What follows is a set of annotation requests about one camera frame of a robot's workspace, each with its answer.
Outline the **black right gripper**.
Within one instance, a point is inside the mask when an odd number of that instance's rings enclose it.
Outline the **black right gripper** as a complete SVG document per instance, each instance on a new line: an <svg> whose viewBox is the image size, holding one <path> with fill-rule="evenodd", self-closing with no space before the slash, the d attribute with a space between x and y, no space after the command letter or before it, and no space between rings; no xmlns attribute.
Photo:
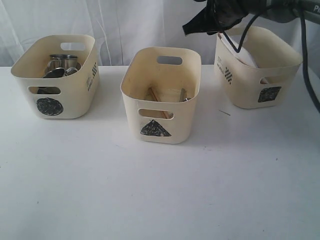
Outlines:
<svg viewBox="0 0 320 240"><path fill-rule="evenodd" d="M184 35L227 31L246 17L252 6L252 0L208 0L206 7L182 26Z"/></svg>

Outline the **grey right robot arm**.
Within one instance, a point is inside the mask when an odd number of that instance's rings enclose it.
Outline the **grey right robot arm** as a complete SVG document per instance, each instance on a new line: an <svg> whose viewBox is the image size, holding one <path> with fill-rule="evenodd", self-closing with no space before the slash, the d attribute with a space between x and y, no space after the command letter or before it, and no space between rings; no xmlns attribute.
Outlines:
<svg viewBox="0 0 320 240"><path fill-rule="evenodd" d="M208 0L206 6L182 26L185 35L214 35L238 25L247 15L257 15L276 23L289 23L300 17L320 23L318 0Z"/></svg>

